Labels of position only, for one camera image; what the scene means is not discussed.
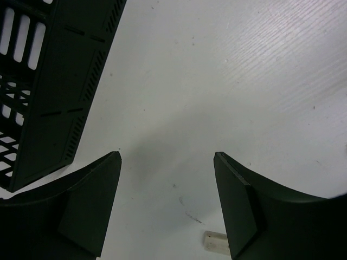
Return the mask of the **white eraser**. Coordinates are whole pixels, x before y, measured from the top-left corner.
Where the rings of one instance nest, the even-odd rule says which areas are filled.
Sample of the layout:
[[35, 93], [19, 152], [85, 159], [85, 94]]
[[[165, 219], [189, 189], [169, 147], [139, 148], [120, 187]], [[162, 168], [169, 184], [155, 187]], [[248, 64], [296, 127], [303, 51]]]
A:
[[205, 231], [203, 247], [205, 251], [231, 256], [227, 235], [222, 233]]

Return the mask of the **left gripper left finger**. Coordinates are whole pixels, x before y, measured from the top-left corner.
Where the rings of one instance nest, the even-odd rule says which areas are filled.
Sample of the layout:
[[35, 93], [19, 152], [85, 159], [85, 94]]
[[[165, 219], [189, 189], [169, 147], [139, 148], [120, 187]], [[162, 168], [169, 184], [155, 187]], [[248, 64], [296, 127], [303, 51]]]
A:
[[121, 171], [110, 152], [62, 178], [1, 200], [1, 259], [96, 259]]

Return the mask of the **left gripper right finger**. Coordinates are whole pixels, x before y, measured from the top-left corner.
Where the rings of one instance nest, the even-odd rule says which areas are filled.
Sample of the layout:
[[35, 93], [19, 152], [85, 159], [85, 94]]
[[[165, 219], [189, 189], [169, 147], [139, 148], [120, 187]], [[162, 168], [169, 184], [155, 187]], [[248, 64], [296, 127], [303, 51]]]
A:
[[214, 169], [232, 259], [346, 259], [346, 195], [293, 190], [224, 152]]

